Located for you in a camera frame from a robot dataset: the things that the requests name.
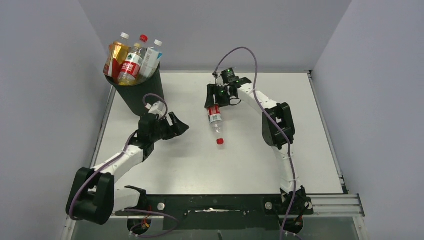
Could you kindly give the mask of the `clear bottle red blue label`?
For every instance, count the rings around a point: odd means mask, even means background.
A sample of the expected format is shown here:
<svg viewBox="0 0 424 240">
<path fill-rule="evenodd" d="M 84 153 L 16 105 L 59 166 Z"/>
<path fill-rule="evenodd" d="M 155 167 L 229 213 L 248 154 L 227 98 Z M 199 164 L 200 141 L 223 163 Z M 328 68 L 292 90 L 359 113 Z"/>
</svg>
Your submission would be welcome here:
<svg viewBox="0 0 424 240">
<path fill-rule="evenodd" d="M 225 142 L 223 138 L 224 121 L 222 119 L 219 106 L 215 104 L 211 107 L 208 107 L 207 113 L 208 113 L 209 126 L 213 132 L 216 143 L 218 145 L 223 145 Z"/>
</svg>

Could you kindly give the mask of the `black plastic waste bin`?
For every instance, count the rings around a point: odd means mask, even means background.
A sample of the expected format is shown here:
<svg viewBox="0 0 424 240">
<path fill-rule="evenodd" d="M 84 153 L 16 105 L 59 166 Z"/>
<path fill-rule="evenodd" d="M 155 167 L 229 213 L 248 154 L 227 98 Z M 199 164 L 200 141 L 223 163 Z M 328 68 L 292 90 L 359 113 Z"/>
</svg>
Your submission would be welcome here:
<svg viewBox="0 0 424 240">
<path fill-rule="evenodd" d="M 148 113 L 143 103 L 143 97 L 146 94 L 155 94 L 165 99 L 164 90 L 161 80 L 161 64 L 158 65 L 154 74 L 147 80 L 136 85 L 123 86 L 114 82 L 110 76 L 104 75 L 107 81 L 118 91 L 129 109 L 136 115 L 141 117 Z"/>
</svg>

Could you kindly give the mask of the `clear bottle blue white label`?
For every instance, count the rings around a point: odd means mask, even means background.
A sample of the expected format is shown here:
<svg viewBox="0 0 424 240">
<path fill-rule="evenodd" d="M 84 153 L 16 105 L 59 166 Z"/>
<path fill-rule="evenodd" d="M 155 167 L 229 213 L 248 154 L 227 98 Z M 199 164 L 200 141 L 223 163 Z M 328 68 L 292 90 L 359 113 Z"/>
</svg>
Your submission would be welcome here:
<svg viewBox="0 0 424 240">
<path fill-rule="evenodd" d="M 163 56 L 162 45 L 163 42 L 156 39 L 154 41 L 154 45 L 147 48 L 138 74 L 138 81 L 140 83 L 145 82 L 148 78 L 152 77 L 157 70 Z"/>
</svg>

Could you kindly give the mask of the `gold red tea bottle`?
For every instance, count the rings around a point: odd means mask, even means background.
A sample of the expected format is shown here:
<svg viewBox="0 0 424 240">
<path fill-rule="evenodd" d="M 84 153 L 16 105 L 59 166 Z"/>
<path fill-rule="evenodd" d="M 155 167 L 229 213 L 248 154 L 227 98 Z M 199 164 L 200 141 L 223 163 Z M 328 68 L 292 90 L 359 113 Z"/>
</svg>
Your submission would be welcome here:
<svg viewBox="0 0 424 240">
<path fill-rule="evenodd" d="M 103 68 L 103 73 L 113 78 L 115 83 L 118 83 L 118 77 L 120 75 L 123 63 L 130 51 L 128 44 L 129 35 L 125 32 L 120 34 L 120 38 L 115 40 L 109 45 L 109 53 L 107 61 Z"/>
</svg>

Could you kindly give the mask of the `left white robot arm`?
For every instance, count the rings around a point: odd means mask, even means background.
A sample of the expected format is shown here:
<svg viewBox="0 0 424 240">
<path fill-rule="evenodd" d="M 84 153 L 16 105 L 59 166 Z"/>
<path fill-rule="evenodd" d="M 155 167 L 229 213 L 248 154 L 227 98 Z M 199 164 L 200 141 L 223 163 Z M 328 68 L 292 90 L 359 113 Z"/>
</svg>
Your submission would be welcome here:
<svg viewBox="0 0 424 240">
<path fill-rule="evenodd" d="M 103 225 L 115 212 L 143 206 L 146 190 L 129 185 L 117 188 L 117 181 L 147 160 L 156 142 L 179 137 L 189 128 L 173 112 L 165 116 L 144 114 L 121 151 L 97 166 L 76 172 L 65 208 L 68 216 Z"/>
</svg>

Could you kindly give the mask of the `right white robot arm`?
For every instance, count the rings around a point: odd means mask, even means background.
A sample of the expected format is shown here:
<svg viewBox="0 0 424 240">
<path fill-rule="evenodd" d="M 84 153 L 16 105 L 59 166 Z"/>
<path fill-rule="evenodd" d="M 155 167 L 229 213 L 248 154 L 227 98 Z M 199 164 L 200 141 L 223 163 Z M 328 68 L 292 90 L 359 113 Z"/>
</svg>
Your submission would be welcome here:
<svg viewBox="0 0 424 240">
<path fill-rule="evenodd" d="M 264 142 L 274 152 L 281 192 L 281 207 L 291 215 L 313 214 L 313 204 L 299 180 L 293 160 L 292 144 L 296 133 L 290 106 L 278 103 L 256 89 L 256 83 L 235 75 L 232 68 L 220 74 L 223 83 L 209 83 L 206 87 L 205 109 L 209 121 L 219 120 L 220 108 L 230 106 L 232 100 L 248 104 L 261 115 L 261 133 Z"/>
</svg>

